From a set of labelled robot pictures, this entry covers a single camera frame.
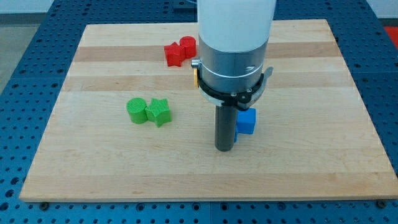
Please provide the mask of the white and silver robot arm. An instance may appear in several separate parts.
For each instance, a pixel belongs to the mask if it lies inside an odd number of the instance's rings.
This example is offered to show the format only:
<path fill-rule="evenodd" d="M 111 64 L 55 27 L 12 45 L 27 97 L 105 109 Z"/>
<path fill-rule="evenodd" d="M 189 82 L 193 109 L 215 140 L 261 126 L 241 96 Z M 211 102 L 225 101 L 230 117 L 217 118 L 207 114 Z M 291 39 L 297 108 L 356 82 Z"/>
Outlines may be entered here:
<path fill-rule="evenodd" d="M 240 93 L 260 79 L 275 0 L 198 0 L 201 79 Z"/>

